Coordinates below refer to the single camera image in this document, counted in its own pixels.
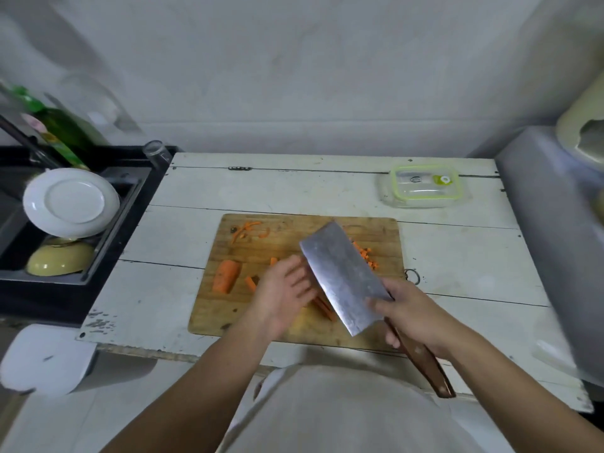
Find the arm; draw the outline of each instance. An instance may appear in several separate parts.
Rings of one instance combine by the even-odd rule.
[[[395,302],[370,305],[448,359],[517,453],[602,451],[604,433],[550,394],[480,334],[408,281],[383,279]],[[398,346],[390,332],[386,341]]]
[[[269,343],[315,295],[298,256],[269,268],[242,317],[103,453],[214,453]]]

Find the cleaver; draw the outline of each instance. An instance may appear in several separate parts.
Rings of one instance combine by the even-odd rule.
[[[456,396],[438,360],[427,346],[409,338],[388,318],[367,306],[367,297],[388,301],[394,299],[352,245],[343,228],[331,221],[302,240],[300,248],[329,302],[352,336],[376,321],[385,321],[399,338],[399,350],[426,377],[436,394],[446,398]]]

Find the metal ring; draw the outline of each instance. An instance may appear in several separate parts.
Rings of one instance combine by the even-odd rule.
[[[419,284],[419,282],[422,280],[422,278],[419,276],[419,273],[417,273],[417,270],[415,269],[405,269],[405,280],[409,280],[409,275],[407,275],[407,272],[413,272],[414,274],[416,274],[417,277],[417,282],[414,282],[413,284],[415,284],[416,286]]]

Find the wooden knife handle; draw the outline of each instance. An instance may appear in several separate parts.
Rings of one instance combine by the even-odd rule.
[[[399,350],[406,354],[419,372],[426,377],[426,380],[428,380],[428,383],[430,383],[430,386],[432,386],[437,396],[445,399],[455,397],[455,391],[432,351],[428,350],[426,345],[416,342],[403,334],[388,318],[384,318],[384,321],[398,337],[400,341]]]

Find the green lid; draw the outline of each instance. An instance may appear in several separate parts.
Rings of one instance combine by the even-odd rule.
[[[38,99],[30,95],[30,91],[23,86],[13,87],[13,94],[25,103],[27,109],[32,113],[37,113],[46,108],[46,106]]]

